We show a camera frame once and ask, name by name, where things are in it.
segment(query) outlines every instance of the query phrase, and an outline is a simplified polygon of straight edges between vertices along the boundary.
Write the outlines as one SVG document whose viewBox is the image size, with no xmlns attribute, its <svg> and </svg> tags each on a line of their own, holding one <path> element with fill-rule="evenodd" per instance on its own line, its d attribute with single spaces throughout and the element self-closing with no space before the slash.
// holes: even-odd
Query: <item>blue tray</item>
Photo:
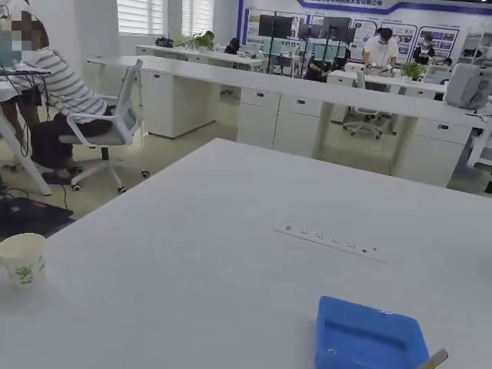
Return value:
<svg viewBox="0 0 492 369">
<path fill-rule="evenodd" d="M 316 325 L 317 369 L 415 369 L 429 358 L 411 317 L 322 297 Z"/>
</svg>

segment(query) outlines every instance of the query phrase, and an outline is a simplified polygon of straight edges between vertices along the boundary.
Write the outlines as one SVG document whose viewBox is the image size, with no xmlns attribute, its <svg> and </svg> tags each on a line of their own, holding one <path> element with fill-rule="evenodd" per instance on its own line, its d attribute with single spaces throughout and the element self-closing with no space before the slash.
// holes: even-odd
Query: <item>black bag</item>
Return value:
<svg viewBox="0 0 492 369">
<path fill-rule="evenodd" d="M 166 38 L 166 37 L 160 37 L 155 42 L 156 46 L 161 46 L 162 48 L 173 48 L 174 47 L 173 44 L 174 44 L 174 41 L 172 41 L 170 38 Z"/>
</svg>

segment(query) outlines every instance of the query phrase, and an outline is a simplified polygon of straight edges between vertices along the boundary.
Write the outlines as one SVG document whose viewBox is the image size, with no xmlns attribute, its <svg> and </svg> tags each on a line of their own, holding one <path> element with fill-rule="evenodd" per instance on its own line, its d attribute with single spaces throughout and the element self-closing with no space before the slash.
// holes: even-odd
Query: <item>window blind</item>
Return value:
<svg viewBox="0 0 492 369">
<path fill-rule="evenodd" d="M 162 35 L 164 33 L 163 0 L 117 0 L 120 33 Z"/>
<path fill-rule="evenodd" d="M 212 30 L 214 0 L 183 0 L 181 33 L 192 36 Z"/>
</svg>

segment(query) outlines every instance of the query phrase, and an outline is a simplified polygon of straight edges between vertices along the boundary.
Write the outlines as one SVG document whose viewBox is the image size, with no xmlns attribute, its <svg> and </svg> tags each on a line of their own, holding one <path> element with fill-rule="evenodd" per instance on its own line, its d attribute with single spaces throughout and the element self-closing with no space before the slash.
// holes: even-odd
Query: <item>power strip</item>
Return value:
<svg viewBox="0 0 492 369">
<path fill-rule="evenodd" d="M 292 223 L 285 223 L 275 228 L 277 232 L 288 234 L 297 238 L 302 238 L 317 244 L 323 244 L 330 248 L 360 255 L 364 258 L 370 258 L 387 263 L 384 252 L 380 248 L 368 247 L 362 244 L 356 244 L 352 241 L 342 240 L 339 237 L 331 236 L 327 232 L 315 231 L 307 227 L 301 227 Z"/>
</svg>

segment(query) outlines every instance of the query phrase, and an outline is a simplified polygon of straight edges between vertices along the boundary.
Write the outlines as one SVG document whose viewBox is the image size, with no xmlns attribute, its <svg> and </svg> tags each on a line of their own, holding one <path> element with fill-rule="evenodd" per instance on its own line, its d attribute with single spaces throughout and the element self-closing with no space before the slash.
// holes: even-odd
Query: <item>disposable cup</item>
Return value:
<svg viewBox="0 0 492 369">
<path fill-rule="evenodd" d="M 0 243 L 0 264 L 17 288 L 31 287 L 45 275 L 43 249 L 46 239 L 40 234 L 24 233 Z"/>
</svg>

